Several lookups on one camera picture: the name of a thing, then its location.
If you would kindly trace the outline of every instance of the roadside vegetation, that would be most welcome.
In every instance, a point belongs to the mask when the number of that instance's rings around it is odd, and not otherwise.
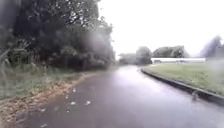
[[[154,64],[143,70],[224,96],[224,62]]]
[[[136,53],[120,54],[119,63],[121,65],[147,65],[152,64],[152,52],[146,46],[139,47]]]
[[[153,52],[154,58],[188,58],[184,46],[160,47]]]
[[[18,102],[31,104],[37,99],[26,98],[36,98],[45,91],[54,95],[62,90],[59,85],[114,63],[113,27],[100,16],[98,2],[2,0],[0,114],[10,112],[8,115],[14,117],[20,111]],[[12,101],[12,105],[2,107],[5,101]]]

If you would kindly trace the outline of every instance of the curb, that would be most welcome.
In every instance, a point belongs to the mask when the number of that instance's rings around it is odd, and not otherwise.
[[[154,74],[148,73],[148,72],[144,71],[143,69],[141,69],[141,72],[146,74],[146,75],[148,75],[148,76],[150,76],[150,77],[153,77],[154,79],[157,79],[159,81],[167,83],[170,86],[173,86],[175,88],[184,90],[184,91],[186,91],[186,92],[188,92],[190,94],[192,94],[193,92],[196,91],[200,98],[202,98],[204,100],[207,100],[209,102],[216,103],[216,104],[218,104],[220,106],[224,106],[224,97],[222,97],[222,96],[213,94],[211,92],[208,92],[208,91],[196,88],[196,87],[192,87],[192,86],[186,85],[186,84],[178,82],[178,81],[168,80],[168,79],[162,78],[162,77],[160,77],[158,75],[154,75]]]

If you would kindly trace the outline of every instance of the wet road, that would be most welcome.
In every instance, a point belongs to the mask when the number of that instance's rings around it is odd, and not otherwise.
[[[29,128],[224,128],[224,109],[122,67],[30,113]]]

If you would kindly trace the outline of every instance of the road edge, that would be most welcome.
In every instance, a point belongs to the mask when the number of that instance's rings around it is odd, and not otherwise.
[[[40,111],[41,108],[56,98],[68,94],[71,89],[86,79],[100,74],[100,71],[83,72],[78,79],[58,82],[33,96],[24,98],[10,98],[0,105],[0,128],[13,128],[25,121],[27,113]]]
[[[208,91],[196,88],[196,87],[189,86],[187,84],[184,84],[184,83],[181,83],[181,82],[178,82],[178,81],[169,80],[169,79],[160,77],[158,75],[154,75],[152,73],[144,71],[144,69],[140,69],[140,70],[145,75],[148,75],[148,76],[150,76],[154,79],[157,79],[159,81],[162,81],[164,83],[167,83],[167,84],[171,85],[172,87],[184,90],[185,92],[188,92],[190,94],[192,94],[194,91],[197,91],[197,94],[200,98],[202,98],[204,100],[207,100],[209,102],[216,103],[220,106],[224,106],[224,97],[222,97],[222,96],[216,95],[214,93],[211,93],[211,92],[208,92]]]

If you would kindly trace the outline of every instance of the distant tree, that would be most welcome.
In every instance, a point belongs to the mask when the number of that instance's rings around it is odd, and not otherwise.
[[[152,52],[146,46],[142,46],[136,51],[137,63],[140,65],[151,64],[152,63],[151,57]]]
[[[155,58],[170,58],[172,53],[171,47],[160,47],[153,52]]]
[[[202,49],[200,56],[205,58],[224,57],[224,46],[221,44],[221,40],[220,36],[214,37]]]
[[[120,54],[119,62],[121,64],[136,64],[136,54],[134,53],[126,53],[126,54]]]
[[[161,47],[153,52],[155,58],[186,58],[189,57],[184,46]]]

